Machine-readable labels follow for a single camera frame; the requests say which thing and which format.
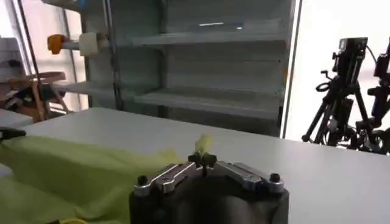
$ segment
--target metal shelving unit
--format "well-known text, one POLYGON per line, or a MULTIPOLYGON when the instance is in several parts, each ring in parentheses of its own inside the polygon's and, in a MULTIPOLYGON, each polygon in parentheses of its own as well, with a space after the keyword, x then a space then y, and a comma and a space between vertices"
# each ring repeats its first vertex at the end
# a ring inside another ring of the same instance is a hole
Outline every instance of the metal shelving unit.
MULTIPOLYGON (((132 105, 126 109, 131 112, 155 106, 164 111, 156 116, 170 119, 203 119, 200 123, 207 124, 215 114, 226 114, 237 116, 235 124, 245 124, 239 130, 256 125, 245 119, 270 121, 278 127, 295 0, 87 3, 81 13, 84 31, 107 30, 109 37, 100 42, 101 54, 88 58, 88 82, 63 90, 100 99, 115 95, 117 108, 121 100, 132 105), (104 19, 97 16, 99 12, 104 12, 104 19), (114 70, 114 78, 107 76, 108 68, 114 70), (105 79, 111 82, 98 84, 105 79), (136 89, 131 97, 129 88, 136 89), (183 109, 191 112, 183 114, 183 109)), ((79 44, 70 41, 63 48, 77 50, 79 44)))
POLYGON ((209 88, 163 88, 135 98, 136 102, 245 117, 278 119, 280 99, 250 91, 209 88))

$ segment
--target fabric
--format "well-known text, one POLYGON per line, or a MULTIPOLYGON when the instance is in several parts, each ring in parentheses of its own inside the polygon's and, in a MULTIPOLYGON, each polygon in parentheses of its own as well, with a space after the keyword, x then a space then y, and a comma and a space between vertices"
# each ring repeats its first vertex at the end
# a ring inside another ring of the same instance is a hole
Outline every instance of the fabric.
POLYGON ((42 137, 3 141, 0 163, 13 175, 0 178, 0 223, 130 223, 137 177, 178 162, 173 150, 142 155, 42 137))

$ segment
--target camera tripod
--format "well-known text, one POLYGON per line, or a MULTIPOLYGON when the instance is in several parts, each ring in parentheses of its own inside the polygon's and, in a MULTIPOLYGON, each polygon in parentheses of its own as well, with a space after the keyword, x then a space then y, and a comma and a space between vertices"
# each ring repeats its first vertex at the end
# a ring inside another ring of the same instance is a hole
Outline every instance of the camera tripod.
POLYGON ((368 90, 368 95, 375 97, 375 102, 372 107, 369 123, 365 121, 356 122, 356 136, 351 139, 351 149, 357 149, 360 145, 360 150, 374 152, 379 154, 387 154, 390 152, 390 128, 387 130, 372 131, 372 138, 376 140, 376 145, 367 144, 368 130, 379 128, 382 126, 382 119, 390 110, 390 74, 387 72, 390 62, 390 40, 385 54, 380 54, 374 72, 374 77, 379 77, 379 86, 368 90))
POLYGON ((335 65, 332 71, 337 72, 337 75, 331 79, 327 71, 321 72, 330 81, 320 84, 316 90, 319 92, 327 91, 327 95, 322 99, 322 104, 308 131, 302 136, 304 142, 310 141, 315 144, 337 146, 340 141, 349 141, 353 138, 357 143, 359 140, 356 131, 348 125, 353 100, 347 97, 354 95, 358 102, 361 117, 363 118, 362 124, 364 124, 366 136, 370 142, 375 143, 375 138, 372 136, 371 123, 369 122, 358 82, 366 46, 367 38, 346 38, 340 40, 339 53, 333 53, 335 65), (321 124, 314 141, 312 141, 310 136, 321 117, 321 124))

